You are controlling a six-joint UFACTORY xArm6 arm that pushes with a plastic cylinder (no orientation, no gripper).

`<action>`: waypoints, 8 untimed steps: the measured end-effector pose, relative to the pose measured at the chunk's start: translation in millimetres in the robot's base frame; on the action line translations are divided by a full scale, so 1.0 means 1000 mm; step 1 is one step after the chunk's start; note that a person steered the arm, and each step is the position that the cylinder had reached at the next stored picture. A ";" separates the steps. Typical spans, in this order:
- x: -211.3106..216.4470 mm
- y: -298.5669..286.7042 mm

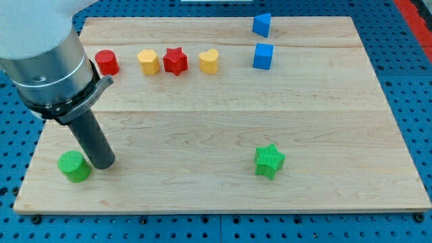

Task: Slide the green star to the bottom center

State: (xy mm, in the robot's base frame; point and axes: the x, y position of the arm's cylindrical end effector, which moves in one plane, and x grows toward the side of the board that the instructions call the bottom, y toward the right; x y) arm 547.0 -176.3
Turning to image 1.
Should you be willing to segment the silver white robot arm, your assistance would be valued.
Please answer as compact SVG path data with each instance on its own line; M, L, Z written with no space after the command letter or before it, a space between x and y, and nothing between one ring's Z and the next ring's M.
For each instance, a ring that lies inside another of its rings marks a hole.
M2 0L1 69L24 104L43 119L69 124L113 84L99 77L72 23L95 0Z

